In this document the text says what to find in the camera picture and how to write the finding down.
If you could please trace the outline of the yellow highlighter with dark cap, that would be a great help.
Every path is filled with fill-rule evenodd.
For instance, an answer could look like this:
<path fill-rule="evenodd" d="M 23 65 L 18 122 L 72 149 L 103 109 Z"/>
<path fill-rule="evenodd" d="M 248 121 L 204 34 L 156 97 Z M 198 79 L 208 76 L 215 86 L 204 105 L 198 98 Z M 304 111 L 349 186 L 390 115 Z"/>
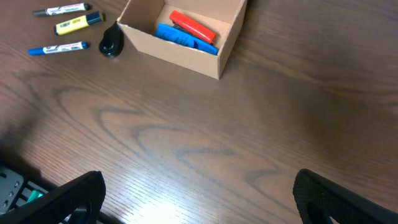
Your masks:
<path fill-rule="evenodd" d="M 65 35 L 76 30 L 80 30 L 104 21 L 104 16 L 101 11 L 96 11 L 91 14 L 76 17 L 69 21 L 61 22 L 56 24 L 54 32 L 56 35 Z"/>

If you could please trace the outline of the red stapler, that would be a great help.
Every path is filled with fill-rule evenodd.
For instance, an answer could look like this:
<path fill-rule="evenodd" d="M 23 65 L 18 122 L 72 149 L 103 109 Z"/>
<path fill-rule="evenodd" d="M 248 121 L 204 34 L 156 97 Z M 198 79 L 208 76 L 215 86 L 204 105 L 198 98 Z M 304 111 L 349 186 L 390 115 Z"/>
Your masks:
<path fill-rule="evenodd" d="M 169 18 L 175 25 L 181 27 L 183 30 L 191 33 L 202 41 L 205 41 L 207 44 L 212 44 L 216 39 L 215 32 L 181 12 L 172 11 Z"/>

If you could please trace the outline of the blue capped white marker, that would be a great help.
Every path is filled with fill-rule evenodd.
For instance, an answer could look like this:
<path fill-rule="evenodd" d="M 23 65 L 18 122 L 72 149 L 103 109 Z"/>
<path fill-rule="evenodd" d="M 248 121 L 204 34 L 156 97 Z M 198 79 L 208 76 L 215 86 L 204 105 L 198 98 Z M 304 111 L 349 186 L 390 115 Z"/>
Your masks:
<path fill-rule="evenodd" d="M 39 55 L 57 54 L 62 52 L 71 52 L 76 50 L 85 50 L 88 49 L 89 47 L 90 47 L 89 42 L 81 41 L 70 44 L 33 48 L 29 49 L 27 53 L 30 56 L 39 56 Z"/>

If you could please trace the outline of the brown cardboard box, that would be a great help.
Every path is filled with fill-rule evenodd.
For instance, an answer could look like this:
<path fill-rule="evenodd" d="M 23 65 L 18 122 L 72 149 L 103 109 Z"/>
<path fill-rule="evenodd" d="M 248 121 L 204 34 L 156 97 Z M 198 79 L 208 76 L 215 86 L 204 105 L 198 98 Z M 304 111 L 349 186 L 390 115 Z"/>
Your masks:
<path fill-rule="evenodd" d="M 247 0 L 129 0 L 119 27 L 133 46 L 145 54 L 220 79 L 243 26 Z M 178 11 L 216 33 L 216 55 L 155 37 L 160 23 L 172 25 Z"/>

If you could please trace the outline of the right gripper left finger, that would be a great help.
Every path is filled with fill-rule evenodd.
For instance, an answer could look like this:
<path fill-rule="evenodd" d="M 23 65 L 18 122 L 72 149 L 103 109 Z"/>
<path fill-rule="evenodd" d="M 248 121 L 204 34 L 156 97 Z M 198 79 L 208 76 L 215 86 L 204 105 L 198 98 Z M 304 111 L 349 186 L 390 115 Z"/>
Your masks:
<path fill-rule="evenodd" d="M 49 193 L 1 215 L 3 224 L 95 224 L 106 195 L 100 171 L 89 171 Z"/>

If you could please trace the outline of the black correction tape dispenser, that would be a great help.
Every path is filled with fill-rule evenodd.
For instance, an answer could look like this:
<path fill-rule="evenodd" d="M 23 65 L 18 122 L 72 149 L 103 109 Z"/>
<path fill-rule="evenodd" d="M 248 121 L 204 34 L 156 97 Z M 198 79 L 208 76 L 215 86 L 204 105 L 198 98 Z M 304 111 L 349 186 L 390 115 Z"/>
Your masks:
<path fill-rule="evenodd" d="M 107 58 L 117 57 L 124 48 L 124 33 L 115 22 L 110 28 L 106 29 L 101 42 L 99 51 Z"/>

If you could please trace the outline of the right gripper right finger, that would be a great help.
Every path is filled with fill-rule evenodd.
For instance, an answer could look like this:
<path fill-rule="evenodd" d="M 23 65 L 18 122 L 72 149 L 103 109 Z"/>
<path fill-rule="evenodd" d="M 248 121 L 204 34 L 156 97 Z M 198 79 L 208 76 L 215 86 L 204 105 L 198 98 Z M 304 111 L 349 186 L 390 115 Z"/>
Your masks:
<path fill-rule="evenodd" d="M 397 214 L 312 172 L 301 169 L 293 196 L 304 224 L 397 223 Z"/>

